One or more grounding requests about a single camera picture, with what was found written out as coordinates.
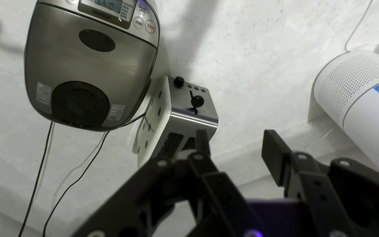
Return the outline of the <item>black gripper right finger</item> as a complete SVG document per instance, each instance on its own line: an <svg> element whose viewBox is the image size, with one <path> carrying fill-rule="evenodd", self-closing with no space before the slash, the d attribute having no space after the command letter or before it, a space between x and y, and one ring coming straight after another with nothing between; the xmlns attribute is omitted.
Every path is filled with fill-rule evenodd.
<svg viewBox="0 0 379 237"><path fill-rule="evenodd" d="M325 168L308 153L293 151L276 130L263 132L262 158L284 197L297 205L297 230L305 237L359 237Z"/></svg>

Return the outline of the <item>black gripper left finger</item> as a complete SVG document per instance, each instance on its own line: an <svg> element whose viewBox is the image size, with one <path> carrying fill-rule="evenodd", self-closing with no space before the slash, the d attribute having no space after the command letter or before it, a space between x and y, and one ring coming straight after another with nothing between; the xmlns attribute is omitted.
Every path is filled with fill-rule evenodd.
<svg viewBox="0 0 379 237"><path fill-rule="evenodd" d="M195 151L187 158L196 182L191 207L196 215L193 234L200 237L264 237L255 216L230 178L211 159L208 134L197 130Z"/></svg>

